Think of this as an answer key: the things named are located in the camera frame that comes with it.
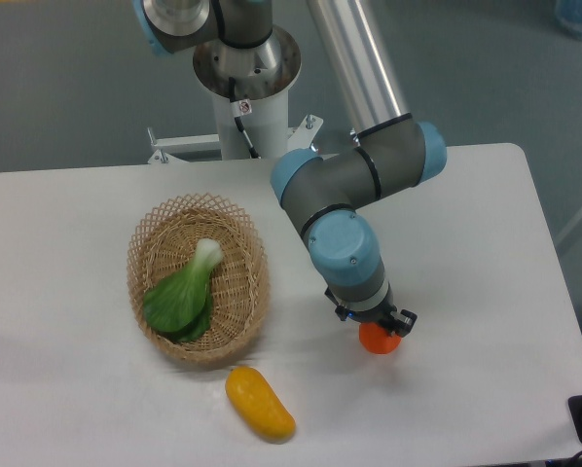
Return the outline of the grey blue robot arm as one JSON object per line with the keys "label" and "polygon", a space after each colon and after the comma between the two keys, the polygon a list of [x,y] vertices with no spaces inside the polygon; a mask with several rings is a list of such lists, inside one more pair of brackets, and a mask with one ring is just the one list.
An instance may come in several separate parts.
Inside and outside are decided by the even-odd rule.
{"label": "grey blue robot arm", "polygon": [[377,238],[361,207],[419,185],[445,167],[435,126],[404,102],[366,1],[312,1],[311,17],[341,86],[356,145],[322,158],[288,127],[288,92],[301,69],[295,39],[269,1],[137,1],[156,54],[193,51],[214,106],[226,160],[272,159],[271,185],[342,320],[408,335],[416,316],[398,309]]}

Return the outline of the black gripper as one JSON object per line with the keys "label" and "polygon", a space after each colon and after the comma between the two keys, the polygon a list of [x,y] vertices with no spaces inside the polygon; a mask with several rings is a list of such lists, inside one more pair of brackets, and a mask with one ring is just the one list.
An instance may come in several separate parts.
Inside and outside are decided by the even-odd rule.
{"label": "black gripper", "polygon": [[411,311],[396,309],[392,302],[390,287],[381,294],[382,299],[376,305],[362,310],[351,308],[356,303],[345,305],[329,288],[326,289],[325,296],[335,305],[335,313],[341,321],[351,319],[358,323],[377,323],[390,336],[405,338],[413,330],[418,319],[418,316]]}

